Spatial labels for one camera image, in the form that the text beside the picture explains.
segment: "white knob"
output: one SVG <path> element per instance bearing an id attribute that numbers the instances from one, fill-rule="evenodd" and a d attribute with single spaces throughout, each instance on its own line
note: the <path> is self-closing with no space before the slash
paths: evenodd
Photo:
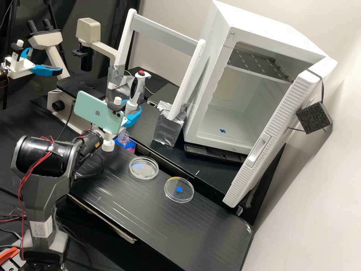
<path id="1" fill-rule="evenodd" d="M 115 105 L 120 105 L 121 104 L 121 97 L 115 97 L 114 98 L 114 104 Z"/>
<path id="2" fill-rule="evenodd" d="M 104 140 L 102 144 L 102 150 L 106 152 L 112 152 L 114 150 L 115 142 L 114 140 Z"/>
<path id="3" fill-rule="evenodd" d="M 22 47 L 22 46 L 24 45 L 24 41 L 18 40 L 18 41 L 16 42 L 16 45 L 19 46 L 19 47 Z"/>

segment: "black foam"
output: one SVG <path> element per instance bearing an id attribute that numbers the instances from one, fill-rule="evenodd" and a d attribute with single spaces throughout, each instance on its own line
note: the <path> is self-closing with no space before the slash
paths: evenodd
<path id="1" fill-rule="evenodd" d="M 296 112 L 306 134 L 318 131 L 332 124 L 332 119 L 322 102 L 317 102 Z"/>

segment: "open door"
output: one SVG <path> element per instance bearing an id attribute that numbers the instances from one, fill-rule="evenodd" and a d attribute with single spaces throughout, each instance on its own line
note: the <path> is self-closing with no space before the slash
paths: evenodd
<path id="1" fill-rule="evenodd" d="M 320 75 L 325 81 L 336 65 L 337 61 L 325 57 L 309 69 Z M 302 108 L 302 105 L 309 104 L 308 97 L 320 84 L 320 81 L 317 76 L 305 70 L 290 85 L 234 178 L 223 199 L 225 204 L 235 207 L 256 185 L 287 137 L 291 134 L 292 130 L 288 129 L 288 127 L 293 128 L 296 125 L 296 111 Z"/>

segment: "blue clamp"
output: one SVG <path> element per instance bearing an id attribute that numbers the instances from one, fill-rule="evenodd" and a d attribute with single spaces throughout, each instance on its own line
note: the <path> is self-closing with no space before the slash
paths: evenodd
<path id="1" fill-rule="evenodd" d="M 22 57 L 22 58 L 27 58 L 27 57 L 28 57 L 27 54 L 29 53 L 30 50 L 33 50 L 33 47 L 28 47 L 28 48 L 24 49 L 24 50 L 21 52 L 20 57 Z"/>
<path id="2" fill-rule="evenodd" d="M 139 106 L 139 109 L 136 113 L 126 116 L 128 121 L 123 125 L 123 127 L 126 127 L 126 128 L 132 127 L 137 122 L 137 120 L 140 118 L 141 114 L 142 114 L 142 107 Z"/>
<path id="3" fill-rule="evenodd" d="M 33 49 L 32 47 L 26 48 L 25 50 L 22 51 L 20 57 L 27 58 L 29 51 L 32 49 Z M 35 73 L 36 75 L 41 75 L 41 76 L 57 76 L 63 72 L 63 68 L 36 64 L 35 67 L 32 68 L 30 71 L 32 73 Z"/>

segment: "red wire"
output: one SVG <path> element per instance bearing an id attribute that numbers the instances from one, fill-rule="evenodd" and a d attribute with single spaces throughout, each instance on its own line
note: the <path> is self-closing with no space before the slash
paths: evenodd
<path id="1" fill-rule="evenodd" d="M 45 136 L 41 136 L 41 139 L 45 139 L 51 142 L 51 144 L 54 143 L 54 139 L 52 136 L 50 137 L 45 137 Z M 41 164 L 46 158 L 48 158 L 52 153 L 51 152 L 47 152 L 42 158 L 40 158 L 31 168 L 28 169 L 28 171 L 25 173 L 25 176 L 21 179 L 20 184 L 19 184 L 19 189 L 18 189 L 18 201 L 19 201 L 19 206 L 21 209 L 21 258 L 24 259 L 24 247 L 23 247 L 23 240 L 24 240 L 24 218 L 25 218 L 25 213 L 24 213 L 24 207 L 21 204 L 21 190 L 23 189 L 23 185 L 24 183 L 28 180 L 28 178 L 30 177 L 31 173 L 33 172 L 33 170 L 39 165 Z"/>
<path id="2" fill-rule="evenodd" d="M 14 221 L 14 220 L 17 220 L 19 219 L 20 217 L 18 218 L 11 218 L 11 219 L 5 219 L 5 220 L 0 220 L 0 222 L 9 222 L 9 221 Z"/>

